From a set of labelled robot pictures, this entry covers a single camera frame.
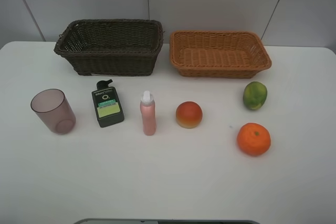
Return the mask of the red yellow toy apple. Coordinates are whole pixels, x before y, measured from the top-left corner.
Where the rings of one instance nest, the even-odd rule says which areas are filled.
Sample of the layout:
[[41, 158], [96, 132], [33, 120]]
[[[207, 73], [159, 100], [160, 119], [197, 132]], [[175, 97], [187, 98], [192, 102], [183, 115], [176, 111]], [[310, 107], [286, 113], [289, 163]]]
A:
[[197, 103], [186, 101], [177, 107], [175, 117], [179, 126], [193, 129], [201, 123], [203, 111]]

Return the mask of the green toy mango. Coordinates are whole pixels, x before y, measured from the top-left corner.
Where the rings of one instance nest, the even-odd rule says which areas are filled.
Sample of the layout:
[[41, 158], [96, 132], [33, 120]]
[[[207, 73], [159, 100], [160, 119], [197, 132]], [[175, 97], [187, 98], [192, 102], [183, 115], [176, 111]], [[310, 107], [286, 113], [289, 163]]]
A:
[[258, 81], [253, 81], [246, 85], [243, 93], [244, 106], [250, 110], [260, 109], [267, 99], [267, 88]]

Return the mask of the dark brown wicker basket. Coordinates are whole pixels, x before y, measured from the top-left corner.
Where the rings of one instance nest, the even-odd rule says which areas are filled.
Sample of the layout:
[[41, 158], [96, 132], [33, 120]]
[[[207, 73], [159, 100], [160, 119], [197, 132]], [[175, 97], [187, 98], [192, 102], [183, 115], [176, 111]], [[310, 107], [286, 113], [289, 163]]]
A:
[[54, 52], [81, 76], [149, 76], [163, 33], [156, 20], [81, 19], [59, 36]]

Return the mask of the black lotion pump bottle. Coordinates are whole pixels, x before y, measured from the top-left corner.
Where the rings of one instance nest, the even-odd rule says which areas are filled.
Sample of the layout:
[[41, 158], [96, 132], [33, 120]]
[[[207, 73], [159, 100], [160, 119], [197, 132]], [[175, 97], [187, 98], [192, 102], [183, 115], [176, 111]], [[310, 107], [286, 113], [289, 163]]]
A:
[[97, 82], [97, 89], [91, 93], [96, 118], [101, 128], [124, 121], [124, 113], [112, 79]]

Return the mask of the orange toy tangerine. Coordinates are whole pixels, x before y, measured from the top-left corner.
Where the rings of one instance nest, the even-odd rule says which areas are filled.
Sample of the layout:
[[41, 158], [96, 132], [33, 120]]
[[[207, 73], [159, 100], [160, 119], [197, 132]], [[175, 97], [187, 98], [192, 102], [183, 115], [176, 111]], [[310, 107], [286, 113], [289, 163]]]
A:
[[243, 125], [237, 134], [236, 141], [239, 149], [250, 156], [260, 156], [271, 146], [270, 133], [257, 123]]

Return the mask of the translucent pink plastic cup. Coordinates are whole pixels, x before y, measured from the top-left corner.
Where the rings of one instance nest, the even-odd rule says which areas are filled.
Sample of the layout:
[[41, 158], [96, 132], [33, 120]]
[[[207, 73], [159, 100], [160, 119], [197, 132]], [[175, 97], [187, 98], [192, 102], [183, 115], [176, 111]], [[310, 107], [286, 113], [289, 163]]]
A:
[[53, 133], [67, 134], [76, 124], [75, 114], [59, 89], [47, 89], [36, 94], [30, 107]]

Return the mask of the pink spray bottle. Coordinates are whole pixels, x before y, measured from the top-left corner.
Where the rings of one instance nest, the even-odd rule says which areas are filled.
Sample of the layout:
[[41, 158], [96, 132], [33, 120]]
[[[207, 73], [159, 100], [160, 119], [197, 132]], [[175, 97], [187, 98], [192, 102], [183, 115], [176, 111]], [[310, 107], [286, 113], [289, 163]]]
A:
[[144, 91], [140, 102], [143, 132], [147, 136], [156, 132], [155, 101], [150, 91]]

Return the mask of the orange wicker basket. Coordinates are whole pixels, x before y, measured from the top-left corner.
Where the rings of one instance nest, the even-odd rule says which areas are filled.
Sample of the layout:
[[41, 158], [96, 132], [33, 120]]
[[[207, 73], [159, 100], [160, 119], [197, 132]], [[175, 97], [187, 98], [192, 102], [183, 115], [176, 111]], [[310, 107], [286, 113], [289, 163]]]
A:
[[260, 38], [248, 31], [175, 31], [170, 62], [184, 77], [231, 79], [251, 79], [272, 64]]

